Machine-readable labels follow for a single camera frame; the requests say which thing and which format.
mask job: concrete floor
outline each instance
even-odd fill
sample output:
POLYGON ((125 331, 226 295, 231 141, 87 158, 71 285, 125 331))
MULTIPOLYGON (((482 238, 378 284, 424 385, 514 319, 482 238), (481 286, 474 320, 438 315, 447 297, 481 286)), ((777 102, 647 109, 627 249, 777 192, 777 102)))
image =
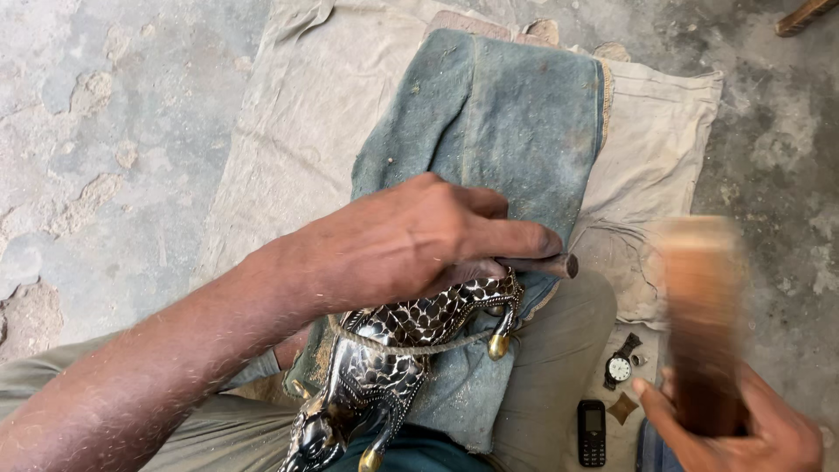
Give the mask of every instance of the concrete floor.
MULTIPOLYGON (((748 360, 836 431, 839 11, 774 36, 799 2, 458 3, 504 24, 553 18, 562 44, 617 41, 665 73, 727 73, 693 211, 742 224, 748 360)), ((46 289, 31 292, 63 322, 51 343, 126 327, 186 293, 268 10, 269 0, 0 6, 0 299, 41 277, 46 289)))

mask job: hand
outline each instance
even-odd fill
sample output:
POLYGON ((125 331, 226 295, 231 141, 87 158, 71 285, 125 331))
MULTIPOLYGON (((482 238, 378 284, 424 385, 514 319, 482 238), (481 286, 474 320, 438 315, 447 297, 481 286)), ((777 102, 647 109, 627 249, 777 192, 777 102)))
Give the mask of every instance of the hand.
POLYGON ((685 472, 811 472, 822 469, 821 431, 789 407, 748 365, 740 388, 751 413, 745 438, 702 438, 675 420, 672 375, 661 391, 646 380, 633 380, 649 422, 676 454, 685 472))
POLYGON ((506 276, 493 256, 542 258, 562 250, 559 235, 507 220, 507 208, 495 191, 425 173, 358 198, 249 257, 263 268, 288 268, 287 277, 301 280, 298 290, 316 297, 320 314, 375 307, 506 276))

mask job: wooden stick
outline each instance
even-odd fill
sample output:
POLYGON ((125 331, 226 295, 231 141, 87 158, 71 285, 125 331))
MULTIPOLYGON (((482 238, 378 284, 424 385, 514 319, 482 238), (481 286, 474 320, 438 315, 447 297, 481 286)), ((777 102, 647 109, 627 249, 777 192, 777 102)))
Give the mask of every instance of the wooden stick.
POLYGON ((731 436, 743 424, 738 241, 734 226, 717 217, 679 218, 664 233, 676 418, 702 436, 731 436))
POLYGON ((782 38, 795 36, 836 5, 839 5, 839 0, 807 0, 790 16, 778 21, 775 25, 775 33, 782 38))

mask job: hairy arm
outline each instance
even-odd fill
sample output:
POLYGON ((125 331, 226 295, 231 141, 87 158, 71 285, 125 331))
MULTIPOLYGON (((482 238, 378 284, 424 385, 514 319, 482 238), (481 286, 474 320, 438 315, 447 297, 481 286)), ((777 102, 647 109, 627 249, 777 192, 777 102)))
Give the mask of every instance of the hairy arm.
POLYGON ((425 174, 275 239, 78 360, 0 423, 0 470, 140 469, 211 393, 315 317, 503 276, 562 241, 425 174))

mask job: pant leg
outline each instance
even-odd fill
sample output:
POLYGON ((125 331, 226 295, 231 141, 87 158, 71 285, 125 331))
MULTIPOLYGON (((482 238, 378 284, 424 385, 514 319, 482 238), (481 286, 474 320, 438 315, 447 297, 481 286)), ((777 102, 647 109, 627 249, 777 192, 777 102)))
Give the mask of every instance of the pant leg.
POLYGON ((612 286, 582 270, 516 332, 520 340, 487 457, 505 472, 558 470, 565 432, 617 316, 612 286))
MULTIPOLYGON (((28 359, 0 365, 0 420, 44 388, 70 364, 98 349, 118 333, 81 344, 69 344, 28 359)), ((265 354, 252 361, 223 390, 273 373, 265 354)), ((276 470, 289 446, 296 408, 239 396, 210 396, 169 437, 143 472, 238 472, 276 470)))

